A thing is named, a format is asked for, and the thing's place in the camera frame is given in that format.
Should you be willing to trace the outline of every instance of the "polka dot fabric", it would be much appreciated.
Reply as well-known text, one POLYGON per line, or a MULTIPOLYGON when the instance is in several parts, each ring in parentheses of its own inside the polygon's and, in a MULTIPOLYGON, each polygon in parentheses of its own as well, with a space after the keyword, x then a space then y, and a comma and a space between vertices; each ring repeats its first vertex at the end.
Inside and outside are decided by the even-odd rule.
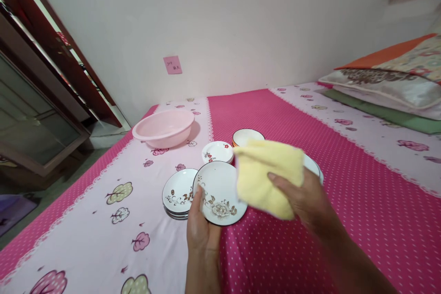
MULTIPOLYGON (((441 199, 425 193, 319 120, 269 90, 209 98, 213 135, 242 128, 299 148, 354 241, 401 293, 441 291, 441 199)), ((249 208, 221 238, 226 293, 336 292, 320 248, 298 219, 249 208)))
MULTIPOLYGON (((156 108, 157 106, 151 107, 145 117, 153 114, 156 108)), ((0 281, 14 271, 24 256, 28 254, 27 258, 30 257, 29 253, 35 248, 37 241, 40 238, 42 238, 41 240, 45 239, 44 235, 48 233, 51 226, 60 221, 63 214, 75 204, 78 198, 81 198, 101 172, 106 171, 107 166, 132 138, 133 135, 129 131, 0 252, 0 281)))

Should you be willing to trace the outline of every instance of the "yellow towel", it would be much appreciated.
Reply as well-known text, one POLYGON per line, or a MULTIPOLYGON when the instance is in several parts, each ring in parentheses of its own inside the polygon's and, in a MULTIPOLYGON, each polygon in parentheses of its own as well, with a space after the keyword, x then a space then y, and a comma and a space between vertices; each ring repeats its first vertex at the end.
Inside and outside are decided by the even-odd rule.
POLYGON ((272 172, 302 186, 303 151, 281 142, 250 140, 246 147, 235 147, 234 153, 239 163, 239 198, 280 219, 293 219, 288 199, 274 187, 267 174, 272 172))

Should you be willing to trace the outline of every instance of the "pink sticky note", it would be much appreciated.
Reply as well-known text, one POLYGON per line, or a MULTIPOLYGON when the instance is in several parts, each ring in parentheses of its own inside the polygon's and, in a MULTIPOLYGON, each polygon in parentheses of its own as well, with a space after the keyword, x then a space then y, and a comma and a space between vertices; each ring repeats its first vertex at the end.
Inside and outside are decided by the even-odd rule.
POLYGON ((165 67, 167 68, 168 74, 181 74, 182 68, 179 58, 175 57, 164 57, 165 67))

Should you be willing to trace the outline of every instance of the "bed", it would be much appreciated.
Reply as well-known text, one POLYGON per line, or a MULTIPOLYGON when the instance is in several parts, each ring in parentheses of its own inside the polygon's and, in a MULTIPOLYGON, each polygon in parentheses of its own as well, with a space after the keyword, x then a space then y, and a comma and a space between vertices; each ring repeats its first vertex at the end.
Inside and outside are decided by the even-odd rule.
MULTIPOLYGON (((185 143, 152 150, 129 132, 0 253, 2 293, 183 293, 186 221, 162 189, 199 169, 210 141, 253 128, 302 148, 350 236, 401 293, 441 290, 441 136, 390 125, 334 102, 318 83, 152 107, 193 111, 185 143)), ((226 293, 335 292, 301 223, 248 208, 221 238, 226 293)))

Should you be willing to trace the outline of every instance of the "floral plate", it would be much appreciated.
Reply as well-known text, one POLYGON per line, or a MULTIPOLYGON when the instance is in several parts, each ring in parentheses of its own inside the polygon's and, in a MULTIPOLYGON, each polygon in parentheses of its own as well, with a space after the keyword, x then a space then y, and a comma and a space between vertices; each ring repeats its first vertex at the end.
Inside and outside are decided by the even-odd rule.
POLYGON ((214 161, 231 163, 233 161, 233 147, 224 141, 210 142, 202 149, 202 160, 204 163, 214 161))
POLYGON ((193 201, 193 181, 197 173, 196 169, 184 169, 167 180, 162 191, 162 203, 169 212, 184 213, 190 210, 193 201))
POLYGON ((167 216, 170 218, 173 218, 174 220, 180 221, 180 220, 188 219, 188 213, 186 213, 184 215, 175 215, 175 214, 172 214, 171 212, 169 212, 166 207, 164 207, 164 210, 165 210, 165 213, 167 214, 167 216))
POLYGON ((320 177, 320 184, 323 185, 324 176, 317 162, 311 159, 308 155, 305 154, 303 159, 303 165, 307 167, 311 172, 314 172, 317 176, 320 177))
POLYGON ((202 213, 209 222, 231 225, 245 214, 248 205, 238 200, 236 182, 236 168, 226 162, 213 161, 198 171, 193 189, 200 185, 205 191, 202 213))

